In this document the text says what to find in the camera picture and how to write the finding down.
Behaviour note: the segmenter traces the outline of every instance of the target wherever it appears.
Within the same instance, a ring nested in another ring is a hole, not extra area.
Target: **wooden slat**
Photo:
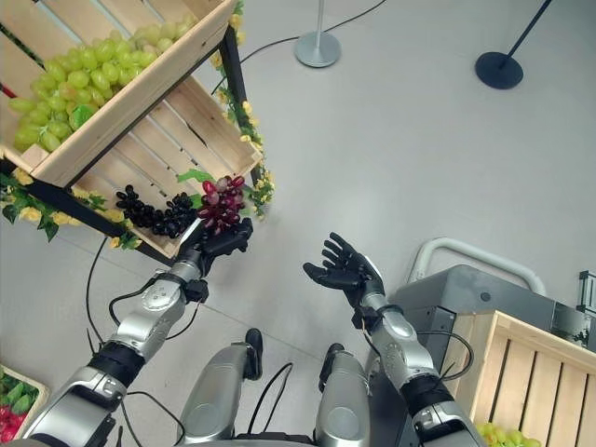
[[[0,21],[44,60],[73,46],[68,34],[32,1],[0,0]]]
[[[493,338],[489,348],[484,374],[477,388],[476,406],[472,409],[470,417],[474,422],[484,423],[491,417],[493,402],[496,394],[501,365],[505,359],[507,338],[497,335]]]
[[[85,43],[104,39],[113,24],[89,0],[44,0],[46,5]]]
[[[207,146],[195,136],[186,123],[176,116],[167,105],[160,103],[151,117],[166,129],[169,135],[198,163],[201,168],[219,179],[229,172],[229,168]]]
[[[586,379],[586,374],[578,368],[568,363],[563,365],[547,447],[576,444]]]
[[[501,427],[520,426],[534,353],[525,345],[516,342],[509,344],[492,419]]]
[[[44,71],[19,47],[0,34],[0,82],[22,98],[32,98],[29,85]]]
[[[577,447],[593,447],[596,440],[596,375],[588,378]]]
[[[561,363],[542,352],[536,354],[532,383],[523,412],[521,432],[528,438],[547,443]]]
[[[64,186],[105,145],[145,110],[168,86],[188,70],[223,37],[233,2],[225,1],[217,14],[210,14],[172,48],[162,54],[118,95],[35,169],[40,180]]]

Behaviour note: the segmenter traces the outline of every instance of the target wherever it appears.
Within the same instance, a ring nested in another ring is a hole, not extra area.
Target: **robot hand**
[[[323,260],[325,268],[306,263],[303,265],[306,274],[323,287],[344,291],[352,307],[359,307],[368,293],[385,294],[383,280],[374,264],[339,235],[331,233],[329,237],[331,240],[323,243],[328,250],[321,253],[327,258]]]

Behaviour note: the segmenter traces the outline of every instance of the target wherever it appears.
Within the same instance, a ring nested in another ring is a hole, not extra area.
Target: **green leaf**
[[[59,227],[53,222],[44,228],[44,230],[46,230],[47,242],[56,236],[56,233],[58,233],[58,228]]]
[[[208,172],[198,169],[190,169],[184,174],[180,174],[178,176],[178,183],[185,182],[190,179],[196,179],[198,182],[205,182],[206,180],[209,180],[210,182],[215,182],[213,176]]]
[[[13,404],[17,400],[19,400],[20,396],[22,395],[23,383],[19,382],[14,388],[8,391],[7,398],[8,403]]]
[[[24,414],[31,409],[32,405],[33,403],[31,402],[31,398],[28,394],[25,394],[24,396],[21,396],[19,400],[12,404],[10,411],[14,414]]]
[[[202,198],[202,195],[201,194],[192,194],[189,197],[193,201],[193,207],[192,208],[198,209],[198,208],[201,208],[203,206],[203,202],[201,202],[201,198]]]
[[[2,210],[2,215],[6,217],[11,224],[15,223],[15,219],[17,219],[18,214],[19,213],[17,212],[17,209],[14,205],[6,205]]]

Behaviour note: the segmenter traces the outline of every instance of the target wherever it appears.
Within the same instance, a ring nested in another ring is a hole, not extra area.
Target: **fruit display stand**
[[[596,354],[500,312],[458,315],[454,332],[472,345],[470,371],[447,383],[476,424],[519,429],[544,447],[596,440]],[[462,367],[452,341],[443,365]]]
[[[9,375],[10,377],[17,379],[23,382],[24,384],[37,388],[38,390],[38,395],[35,399],[33,406],[31,407],[31,409],[29,409],[27,416],[21,422],[19,430],[14,436],[14,439],[18,440],[22,436],[22,433],[24,432],[24,429],[27,427],[27,425],[35,418],[39,409],[47,402],[47,399],[49,398],[49,389],[47,388],[47,386],[42,385],[39,382],[30,379],[29,377],[25,377],[24,375],[19,374],[18,372],[12,371],[4,365],[0,365],[0,371],[2,371],[4,375]]]
[[[115,191],[133,184],[148,205],[163,206],[176,194],[202,193],[196,181],[177,175],[200,169],[215,178],[247,175],[262,156],[222,116],[222,110],[191,73],[219,50],[228,87],[238,103],[246,100],[237,42],[228,26],[236,0],[0,0],[0,21],[44,60],[82,43],[106,37],[115,23],[134,34],[139,27],[176,21],[192,13],[197,24],[118,91],[95,115],[48,153],[37,144],[24,153],[10,147],[18,118],[0,95],[2,171],[24,169],[34,179],[29,193],[107,236],[122,228],[87,209],[70,194],[74,185],[94,190],[113,208]],[[0,82],[17,96],[30,97],[29,85],[43,72],[38,64],[0,34]],[[169,264],[178,241],[151,231],[133,230],[137,249]]]

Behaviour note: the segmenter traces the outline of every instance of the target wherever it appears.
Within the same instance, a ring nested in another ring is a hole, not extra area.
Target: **black cable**
[[[474,349],[472,348],[470,343],[468,343],[467,340],[464,337],[462,337],[461,335],[454,333],[454,332],[449,332],[449,331],[419,331],[418,335],[446,335],[448,337],[453,337],[454,339],[458,340],[462,345],[464,345],[466,347],[467,352],[469,354],[469,356],[467,358],[466,366],[464,366],[464,368],[460,372],[456,372],[455,374],[452,374],[452,375],[445,375],[442,380],[447,382],[450,380],[458,379],[462,375],[466,374],[469,371],[469,369],[472,367],[472,364],[474,363]]]
[[[269,424],[271,423],[271,419],[273,419],[273,414],[276,412],[276,408],[278,407],[278,403],[281,400],[281,396],[283,395],[283,392],[286,389],[286,384],[288,383],[288,377],[290,377],[290,373],[291,373],[291,369],[292,368],[293,368],[293,366],[291,366],[290,368],[288,368],[288,370],[286,371],[286,375],[284,375],[284,377],[283,377],[283,382],[281,383],[281,387],[279,388],[278,396],[276,397],[276,401],[273,404],[273,407],[271,408],[271,413],[269,414],[269,417],[267,418],[267,422],[264,425],[263,432],[266,432],[267,429],[269,428]]]
[[[331,28],[327,28],[325,31],[325,33],[334,30],[335,28],[339,28],[340,26],[345,25],[346,23],[349,23],[353,20],[359,19],[362,16],[365,16],[366,14],[368,14],[369,12],[374,11],[375,9],[377,9],[378,7],[380,7],[384,2],[386,2],[387,0],[381,0],[379,3],[377,3],[376,5],[369,7],[366,11],[363,11],[361,13],[359,13],[357,16],[351,17],[349,19],[346,19],[344,21],[341,21],[339,23],[337,23],[336,25],[333,25]],[[240,60],[240,63],[244,63],[245,61],[247,61],[248,59],[250,59],[252,56],[254,56],[257,53],[260,53],[261,51],[263,51],[264,49],[273,47],[275,45],[278,44],[283,44],[285,42],[290,42],[291,40],[297,40],[300,36],[299,35],[294,35],[292,37],[286,37],[285,39],[280,39],[280,40],[276,40],[275,42],[271,42],[270,44],[267,45],[263,45],[262,47],[258,47],[257,49],[255,49],[251,54],[249,54],[248,56],[246,56],[244,59]],[[217,91],[217,89],[220,87],[220,85],[224,82],[225,77],[223,77],[220,82],[217,83],[217,86],[215,86],[215,88],[211,91],[211,95],[213,93],[215,93]]]
[[[107,240],[108,240],[107,237],[103,238],[103,241],[102,241],[99,249],[97,250],[97,253],[95,253],[95,258],[93,259],[93,264],[91,265],[91,268],[89,269],[89,274],[87,276],[87,289],[85,292],[85,310],[87,312],[87,320],[89,322],[89,325],[91,326],[91,329],[95,332],[95,335],[97,336],[98,340],[100,341],[100,345],[103,345],[103,339],[102,339],[102,336],[100,335],[100,332],[97,330],[95,323],[93,322],[93,318],[91,318],[91,311],[89,309],[89,289],[91,287],[91,277],[93,276],[93,270],[95,270],[95,264],[97,263],[97,260],[100,258],[100,253],[102,252],[103,246],[105,245],[105,242]]]
[[[174,421],[176,421],[176,424],[178,424],[178,427],[180,427],[180,430],[182,432],[180,437],[178,437],[178,440],[174,444],[174,445],[178,445],[180,443],[180,441],[183,440],[184,435],[186,434],[186,430],[184,429],[184,425],[183,425],[182,421],[180,419],[178,419],[174,413],[172,413],[170,410],[168,410],[163,403],[161,403],[159,400],[154,398],[151,394],[147,393],[146,391],[131,391],[127,394],[127,396],[138,396],[138,395],[145,396],[145,397],[149,398],[150,400],[152,400],[159,408],[161,408],[164,412],[166,412],[169,417],[171,417]]]
[[[252,433],[252,427],[254,426],[254,421],[257,418],[257,414],[259,413],[259,409],[261,408],[261,404],[263,404],[263,400],[264,397],[267,395],[267,391],[269,391],[269,388],[271,387],[271,385],[273,385],[275,383],[275,381],[278,379],[278,377],[287,369],[290,367],[293,367],[294,364],[292,362],[286,363],[285,365],[283,365],[278,372],[276,372],[276,374],[271,378],[271,380],[267,383],[267,385],[265,386],[263,393],[261,393],[261,397],[259,398],[259,401],[257,402],[257,406],[254,407],[254,412],[252,413],[252,417],[251,417],[251,422],[249,423],[249,430],[248,430],[248,434],[250,435]]]

